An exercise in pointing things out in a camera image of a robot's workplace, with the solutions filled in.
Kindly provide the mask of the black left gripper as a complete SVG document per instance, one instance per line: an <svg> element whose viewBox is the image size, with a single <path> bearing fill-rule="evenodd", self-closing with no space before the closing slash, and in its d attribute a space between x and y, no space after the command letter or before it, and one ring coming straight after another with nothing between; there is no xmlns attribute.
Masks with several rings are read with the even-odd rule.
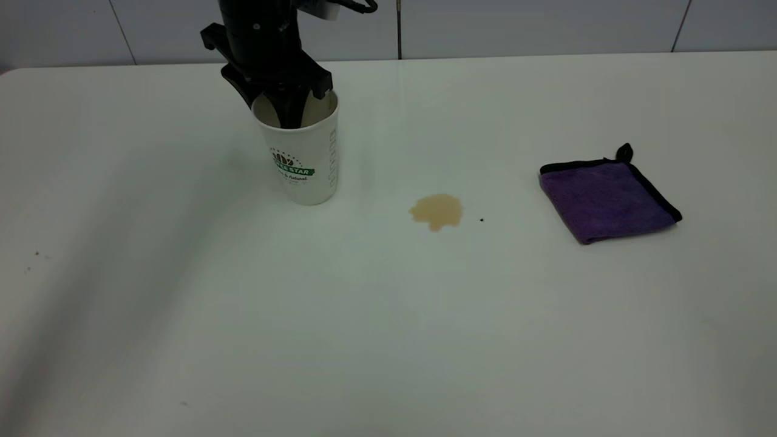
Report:
<svg viewBox="0 0 777 437"><path fill-rule="evenodd" d="M334 86L331 73L302 49L297 14L311 12L326 18L334 5L327 1L219 1L219 9L223 22L211 23L200 36L206 49L221 53L227 61L222 77L250 111L264 91L273 89L280 128L301 128L309 93L321 100Z"/></svg>

